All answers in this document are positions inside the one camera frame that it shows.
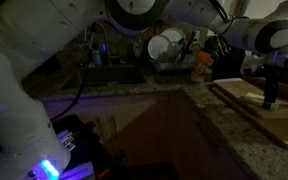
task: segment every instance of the wooden cabinet door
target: wooden cabinet door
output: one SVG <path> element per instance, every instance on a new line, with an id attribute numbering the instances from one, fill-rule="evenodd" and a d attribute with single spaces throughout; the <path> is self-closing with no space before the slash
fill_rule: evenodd
<path id="1" fill-rule="evenodd" d="M 173 137 L 172 140 L 168 139 L 168 154 L 173 160 L 179 179 L 247 179 L 192 111 L 192 107 L 184 99 L 173 100 L 179 107 L 177 113 L 172 112 L 175 118 L 178 118 L 177 123 L 173 122 L 173 129 L 177 130 L 173 131 L 174 135 L 169 130 L 171 128 L 168 128 L 167 137 Z"/>
<path id="2" fill-rule="evenodd" d="M 168 101 L 106 107 L 116 151 L 123 150 L 127 166 L 165 161 Z"/>

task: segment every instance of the kitchen sink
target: kitchen sink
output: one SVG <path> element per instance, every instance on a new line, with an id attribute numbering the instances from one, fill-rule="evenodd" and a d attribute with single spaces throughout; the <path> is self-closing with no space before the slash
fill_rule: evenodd
<path id="1" fill-rule="evenodd" d="M 84 72 L 85 68 L 78 69 L 71 79 L 66 82 L 63 89 L 80 87 Z M 107 86 L 144 82 L 140 69 L 135 66 L 109 66 L 88 68 L 84 86 Z"/>

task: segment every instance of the wall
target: wall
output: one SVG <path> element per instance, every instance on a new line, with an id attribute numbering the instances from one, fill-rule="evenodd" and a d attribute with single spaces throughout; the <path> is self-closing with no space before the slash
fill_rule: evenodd
<path id="1" fill-rule="evenodd" d="M 231 5 L 241 0 L 225 0 L 224 9 L 226 12 L 232 12 Z M 277 6 L 285 0 L 251 0 L 246 16 L 250 18 L 262 18 L 273 12 Z"/>

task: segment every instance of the faucet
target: faucet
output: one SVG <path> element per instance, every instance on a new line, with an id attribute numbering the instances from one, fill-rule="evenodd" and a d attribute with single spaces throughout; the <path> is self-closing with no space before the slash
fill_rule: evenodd
<path id="1" fill-rule="evenodd" d="M 105 44 L 106 44 L 106 58 L 108 59 L 109 65 L 112 66 L 112 61 L 111 61 L 111 53 L 110 53 L 110 48 L 108 45 L 108 38 L 107 38 L 107 32 L 105 27 L 103 26 L 103 24 L 99 23 L 99 22 L 95 22 L 95 25 L 98 25 L 99 27 L 101 27 L 101 29 L 104 32 L 104 37 L 105 37 Z M 84 41 L 87 42 L 87 33 L 88 33 L 88 28 L 85 28 L 84 30 Z"/>

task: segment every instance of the white plate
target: white plate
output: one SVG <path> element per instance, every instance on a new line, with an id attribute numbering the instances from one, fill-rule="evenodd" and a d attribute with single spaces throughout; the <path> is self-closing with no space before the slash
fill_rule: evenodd
<path id="1" fill-rule="evenodd" d="M 182 38 L 186 38 L 185 34 L 183 33 L 183 31 L 181 31 L 180 29 L 177 28 L 168 28 L 166 30 L 164 30 L 161 35 L 166 36 L 171 42 L 177 42 L 179 40 L 181 40 Z"/>
<path id="2" fill-rule="evenodd" d="M 152 37 L 148 43 L 147 49 L 150 57 L 154 60 L 158 60 L 161 53 L 167 51 L 170 40 L 163 35 L 156 35 Z"/>

